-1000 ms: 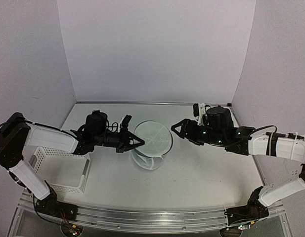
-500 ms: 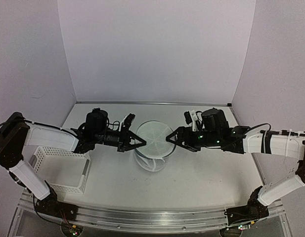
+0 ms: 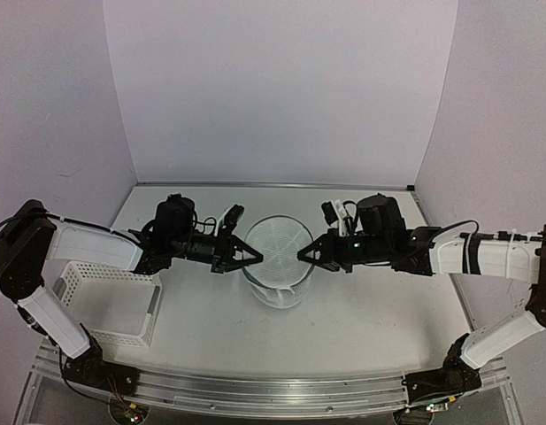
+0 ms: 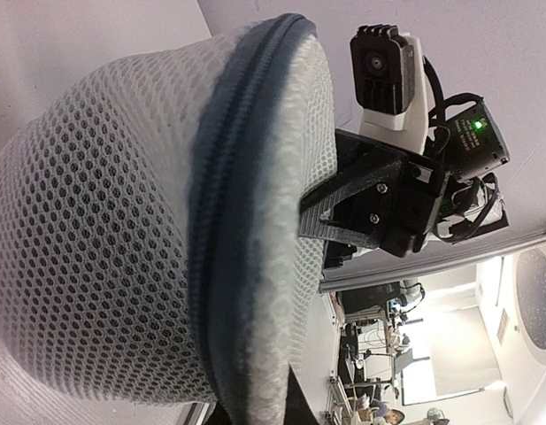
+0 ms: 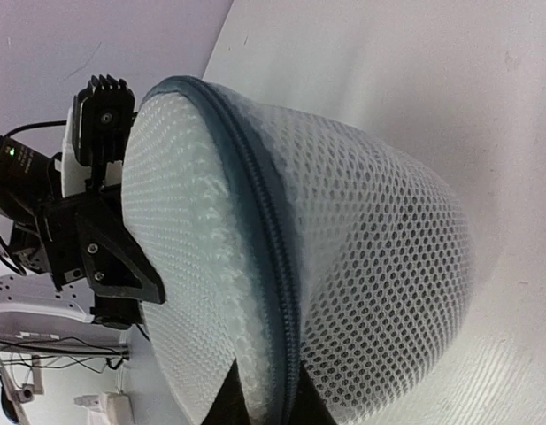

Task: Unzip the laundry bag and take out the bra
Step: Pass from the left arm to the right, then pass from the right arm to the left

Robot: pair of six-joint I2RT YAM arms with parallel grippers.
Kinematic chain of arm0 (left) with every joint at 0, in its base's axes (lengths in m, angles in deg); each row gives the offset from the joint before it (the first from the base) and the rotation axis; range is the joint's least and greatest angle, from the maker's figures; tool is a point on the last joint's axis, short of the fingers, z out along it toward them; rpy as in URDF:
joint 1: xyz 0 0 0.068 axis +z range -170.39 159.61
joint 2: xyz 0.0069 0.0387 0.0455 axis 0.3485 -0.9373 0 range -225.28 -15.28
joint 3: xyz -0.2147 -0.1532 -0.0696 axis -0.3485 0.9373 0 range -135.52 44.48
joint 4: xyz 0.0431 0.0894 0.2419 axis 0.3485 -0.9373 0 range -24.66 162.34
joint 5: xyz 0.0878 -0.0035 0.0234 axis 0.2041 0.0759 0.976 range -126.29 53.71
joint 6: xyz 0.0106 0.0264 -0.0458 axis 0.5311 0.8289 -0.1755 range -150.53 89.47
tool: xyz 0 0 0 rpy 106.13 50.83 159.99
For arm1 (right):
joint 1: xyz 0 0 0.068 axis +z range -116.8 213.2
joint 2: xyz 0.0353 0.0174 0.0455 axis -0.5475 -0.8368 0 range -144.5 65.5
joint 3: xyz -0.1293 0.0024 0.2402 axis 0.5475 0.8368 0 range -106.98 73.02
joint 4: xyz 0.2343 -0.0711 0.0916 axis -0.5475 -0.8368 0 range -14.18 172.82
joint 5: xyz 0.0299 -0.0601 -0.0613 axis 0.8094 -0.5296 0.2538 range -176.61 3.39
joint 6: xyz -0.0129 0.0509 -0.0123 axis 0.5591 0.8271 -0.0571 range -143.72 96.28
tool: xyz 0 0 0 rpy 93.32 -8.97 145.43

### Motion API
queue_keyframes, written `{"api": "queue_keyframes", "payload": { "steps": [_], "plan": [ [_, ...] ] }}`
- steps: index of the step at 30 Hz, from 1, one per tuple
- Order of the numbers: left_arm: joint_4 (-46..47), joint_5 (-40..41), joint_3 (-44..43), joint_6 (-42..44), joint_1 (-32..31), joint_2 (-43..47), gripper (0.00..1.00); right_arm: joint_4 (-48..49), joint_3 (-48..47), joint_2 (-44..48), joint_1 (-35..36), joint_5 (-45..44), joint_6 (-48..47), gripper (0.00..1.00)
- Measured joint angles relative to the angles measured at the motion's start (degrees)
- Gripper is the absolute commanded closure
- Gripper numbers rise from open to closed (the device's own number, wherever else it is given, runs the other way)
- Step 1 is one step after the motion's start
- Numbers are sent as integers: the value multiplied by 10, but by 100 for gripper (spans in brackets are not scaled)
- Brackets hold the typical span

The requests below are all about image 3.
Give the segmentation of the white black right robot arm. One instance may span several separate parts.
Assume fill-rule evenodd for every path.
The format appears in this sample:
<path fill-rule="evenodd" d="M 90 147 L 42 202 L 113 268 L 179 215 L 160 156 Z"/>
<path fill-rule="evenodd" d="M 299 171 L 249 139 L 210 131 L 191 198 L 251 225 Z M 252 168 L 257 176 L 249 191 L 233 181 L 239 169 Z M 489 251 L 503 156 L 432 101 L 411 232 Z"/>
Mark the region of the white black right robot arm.
<path fill-rule="evenodd" d="M 327 231 L 297 253 L 328 272 L 388 267 L 400 274 L 464 277 L 521 288 L 497 323 L 460 337 L 435 372 L 434 383 L 453 392 L 471 371 L 546 330 L 546 226 L 539 231 L 481 232 L 475 220 L 410 228 L 397 200 L 383 194 L 357 202 L 327 201 Z"/>

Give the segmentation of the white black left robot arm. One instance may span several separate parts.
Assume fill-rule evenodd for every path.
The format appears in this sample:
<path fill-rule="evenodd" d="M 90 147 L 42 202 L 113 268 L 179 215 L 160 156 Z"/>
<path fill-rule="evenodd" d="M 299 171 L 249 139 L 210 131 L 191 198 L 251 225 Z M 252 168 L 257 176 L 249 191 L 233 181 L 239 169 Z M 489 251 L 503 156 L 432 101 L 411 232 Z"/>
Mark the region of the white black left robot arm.
<path fill-rule="evenodd" d="M 241 205 L 211 220 L 201 231 L 195 202 L 180 194 L 159 203 L 153 219 L 139 230 L 58 216 L 36 199 L 27 200 L 0 222 L 0 292 L 67 356 L 74 373 L 88 386 L 108 379 L 95 338 L 62 305 L 53 290 L 61 265 L 69 261 L 113 267 L 136 275 L 154 275 L 174 259 L 209 266 L 225 274 L 259 264 L 264 256 L 235 234 Z"/>

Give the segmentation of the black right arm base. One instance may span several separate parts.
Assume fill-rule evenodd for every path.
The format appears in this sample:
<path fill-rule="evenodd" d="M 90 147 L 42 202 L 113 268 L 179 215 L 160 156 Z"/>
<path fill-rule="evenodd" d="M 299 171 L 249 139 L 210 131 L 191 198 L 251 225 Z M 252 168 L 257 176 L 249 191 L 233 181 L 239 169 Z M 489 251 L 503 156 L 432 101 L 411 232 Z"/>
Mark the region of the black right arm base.
<path fill-rule="evenodd" d="M 480 370 L 461 359 L 462 345 L 468 337 L 466 333 L 452 344 L 441 367 L 409 373 L 403 378 L 401 384 L 406 388 L 410 406 L 462 396 L 481 387 Z"/>

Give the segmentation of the white mesh laundry bag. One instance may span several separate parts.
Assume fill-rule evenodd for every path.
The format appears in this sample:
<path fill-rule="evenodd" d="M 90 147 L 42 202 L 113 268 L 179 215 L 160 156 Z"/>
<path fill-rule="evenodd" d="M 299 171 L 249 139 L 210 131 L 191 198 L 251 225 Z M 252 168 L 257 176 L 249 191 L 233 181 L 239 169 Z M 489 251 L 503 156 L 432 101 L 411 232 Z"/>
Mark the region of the white mesh laundry bag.
<path fill-rule="evenodd" d="M 299 304 L 311 283 L 314 266 L 297 253 L 312 243 L 312 234 L 299 220 L 274 215 L 255 223 L 245 243 L 263 255 L 263 261 L 242 272 L 253 295 L 275 309 Z"/>

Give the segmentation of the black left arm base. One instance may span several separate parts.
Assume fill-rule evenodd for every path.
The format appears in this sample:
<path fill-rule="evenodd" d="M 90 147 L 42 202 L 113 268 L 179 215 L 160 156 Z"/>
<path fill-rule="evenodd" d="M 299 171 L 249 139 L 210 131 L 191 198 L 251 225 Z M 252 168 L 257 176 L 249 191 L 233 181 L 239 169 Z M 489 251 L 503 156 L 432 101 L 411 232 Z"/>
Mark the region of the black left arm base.
<path fill-rule="evenodd" d="M 82 329 L 88 338 L 89 348 L 75 358 L 65 355 L 59 366 L 61 377 L 68 383 L 110 391 L 114 395 L 133 396 L 138 387 L 139 370 L 104 360 L 100 344 L 84 327 Z"/>

